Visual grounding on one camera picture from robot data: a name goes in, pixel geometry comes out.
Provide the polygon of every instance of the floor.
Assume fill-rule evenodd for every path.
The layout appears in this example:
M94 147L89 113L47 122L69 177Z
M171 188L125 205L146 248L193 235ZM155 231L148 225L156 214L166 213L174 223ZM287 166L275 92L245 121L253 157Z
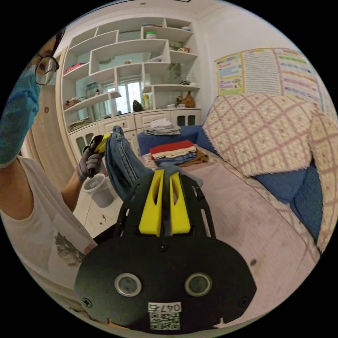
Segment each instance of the floor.
M122 206L122 200L117 196L109 179L106 179L108 187L114 196L113 203L106 208L99 208L82 189L77 207L74 211L76 218L83 224L93 238L116 223L118 213Z

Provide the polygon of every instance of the white shelving unit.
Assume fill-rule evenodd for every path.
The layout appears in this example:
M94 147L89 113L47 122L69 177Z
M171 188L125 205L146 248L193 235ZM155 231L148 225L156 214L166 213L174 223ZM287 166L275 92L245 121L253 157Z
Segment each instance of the white shelving unit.
M145 26L145 24L159 24L162 27ZM189 27L191 31L181 29L183 26ZM146 39L147 32L155 32L156 39ZM190 53L171 50L172 42L190 47ZM172 18L141 17L119 20L92 28L74 37L62 65L62 103L72 98L87 96L88 86L93 82L97 83L101 93L85 98L63 111L65 128L74 154L77 157L80 154L79 137L109 132L117 124L128 133L128 140L136 151L137 133L156 118L166 117L176 122L178 117L181 120L185 117L186 121L195 117L196 123L199 123L200 88L179 84L186 79L186 76L191 82L201 82L196 52L197 44L191 22ZM152 61L157 56L162 56L162 60ZM129 59L133 59L132 63L125 64ZM78 63L83 64L66 72ZM173 82L172 77L168 75L173 64L180 64L181 67L182 79L176 80L178 83ZM114 100L121 97L118 91L119 84L129 79L139 79L137 81L141 83L141 95L145 93L149 95L152 103L151 110L103 119L107 114L105 111L107 103L113 112ZM113 86L113 90L104 92L106 85ZM188 91L195 98L196 108L166 109L168 104L175 103L178 95L184 96ZM83 116L86 112L91 117L89 111L92 107L103 111L101 114L103 117L91 120L88 127L71 132L68 126L82 119L80 115Z

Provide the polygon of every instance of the yellow bracket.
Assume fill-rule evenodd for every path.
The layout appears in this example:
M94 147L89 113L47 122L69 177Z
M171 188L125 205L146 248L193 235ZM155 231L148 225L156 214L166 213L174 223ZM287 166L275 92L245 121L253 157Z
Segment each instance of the yellow bracket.
M110 134L104 134L103 139L100 144L95 148L95 153L102 154L106 149L106 140L109 138Z
M190 222L179 173L170 176L170 222L172 235L189 233Z
M140 233L160 236L162 219L162 193L164 170L155 170L152 183L145 202L141 222L138 227Z

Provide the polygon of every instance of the jar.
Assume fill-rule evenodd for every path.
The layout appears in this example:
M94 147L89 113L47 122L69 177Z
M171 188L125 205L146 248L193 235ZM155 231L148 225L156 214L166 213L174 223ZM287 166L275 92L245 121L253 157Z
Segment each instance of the jar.
M156 33L155 32L147 32L145 34L146 39L156 39Z

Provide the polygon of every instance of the face mask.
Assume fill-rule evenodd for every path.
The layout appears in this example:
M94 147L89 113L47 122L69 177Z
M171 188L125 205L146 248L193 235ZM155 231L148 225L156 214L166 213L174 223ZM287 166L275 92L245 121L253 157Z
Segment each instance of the face mask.
M40 91L32 66L17 80L0 120L0 168L8 166L19 154L39 111Z

